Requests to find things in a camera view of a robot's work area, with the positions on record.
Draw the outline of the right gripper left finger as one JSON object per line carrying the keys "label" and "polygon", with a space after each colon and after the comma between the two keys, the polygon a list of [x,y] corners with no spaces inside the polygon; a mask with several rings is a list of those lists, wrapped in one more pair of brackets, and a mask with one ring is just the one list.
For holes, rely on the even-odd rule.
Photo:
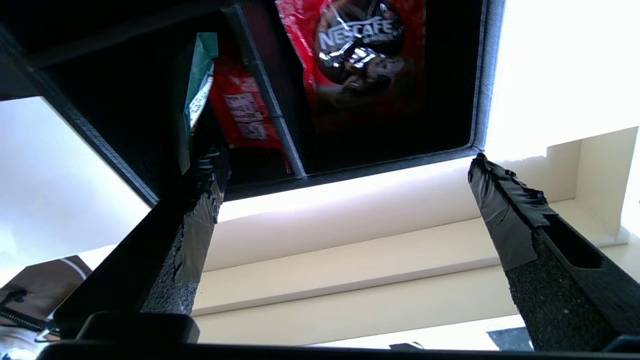
{"label": "right gripper left finger", "polygon": [[58,307],[59,330],[99,312],[190,315],[229,177],[228,150],[206,150]]}

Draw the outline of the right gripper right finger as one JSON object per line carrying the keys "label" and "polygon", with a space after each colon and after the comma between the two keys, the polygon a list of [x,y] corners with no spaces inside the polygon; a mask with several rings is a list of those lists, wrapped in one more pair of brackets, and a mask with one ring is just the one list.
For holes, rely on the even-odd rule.
{"label": "right gripper right finger", "polygon": [[534,350],[637,354],[638,281],[484,153],[467,180]]}

